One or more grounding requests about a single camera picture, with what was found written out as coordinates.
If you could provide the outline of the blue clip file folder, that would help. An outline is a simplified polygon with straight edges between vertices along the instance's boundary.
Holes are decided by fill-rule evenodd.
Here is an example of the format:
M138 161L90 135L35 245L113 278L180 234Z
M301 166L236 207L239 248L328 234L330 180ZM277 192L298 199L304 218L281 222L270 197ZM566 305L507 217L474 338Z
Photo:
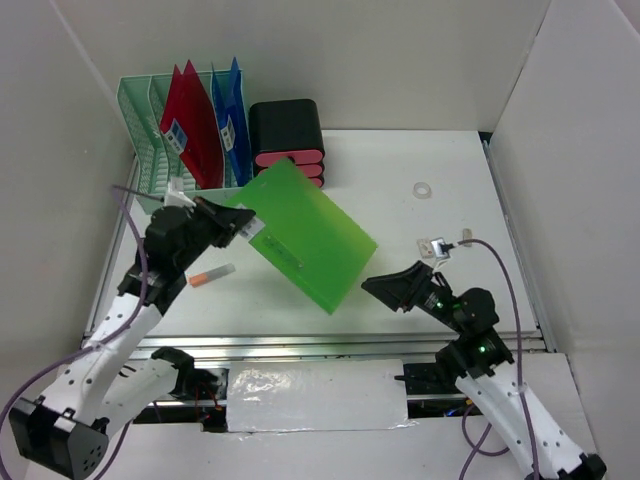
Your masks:
M236 57L226 72L211 70L210 93L223 150L237 186L253 176L247 110L244 101L243 71Z

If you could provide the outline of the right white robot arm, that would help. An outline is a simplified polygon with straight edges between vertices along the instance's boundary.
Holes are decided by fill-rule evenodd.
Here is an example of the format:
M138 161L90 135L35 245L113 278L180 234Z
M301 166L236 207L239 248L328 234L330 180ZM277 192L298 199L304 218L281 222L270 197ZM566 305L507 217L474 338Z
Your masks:
M458 335L434 362L404 366L397 378L408 393L435 385L459 390L500 435L527 479L604 477L601 457L576 444L524 380L519 361L494 328L499 317L489 291L471 288L455 295L444 276L421 261L371 277L362 287L391 310L418 308Z

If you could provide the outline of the green clip file folder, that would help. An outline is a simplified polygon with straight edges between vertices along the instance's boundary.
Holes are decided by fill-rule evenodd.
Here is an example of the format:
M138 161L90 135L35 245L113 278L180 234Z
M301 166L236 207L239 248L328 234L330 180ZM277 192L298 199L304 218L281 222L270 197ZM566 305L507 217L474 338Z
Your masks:
M227 201L255 212L249 244L328 314L353 288L378 244L294 164L281 159Z

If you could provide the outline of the red clip file folder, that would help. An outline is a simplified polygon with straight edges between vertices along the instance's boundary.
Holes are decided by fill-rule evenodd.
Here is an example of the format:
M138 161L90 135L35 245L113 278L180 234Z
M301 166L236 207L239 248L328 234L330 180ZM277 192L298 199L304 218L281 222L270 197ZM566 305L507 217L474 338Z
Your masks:
M221 188L225 158L214 106L193 65L174 66L160 130L201 189Z

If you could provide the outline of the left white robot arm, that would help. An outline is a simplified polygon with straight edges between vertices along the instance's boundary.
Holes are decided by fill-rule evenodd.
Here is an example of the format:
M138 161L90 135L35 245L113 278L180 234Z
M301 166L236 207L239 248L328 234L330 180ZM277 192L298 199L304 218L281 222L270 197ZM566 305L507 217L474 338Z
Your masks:
M80 351L54 364L59 377L35 399L17 392L4 408L19 454L68 479L100 477L109 441L164 395L195 399L218 378L186 352L161 347L139 367L127 362L186 285L186 270L210 247L225 248L250 224L251 209L202 197L151 216L105 319Z

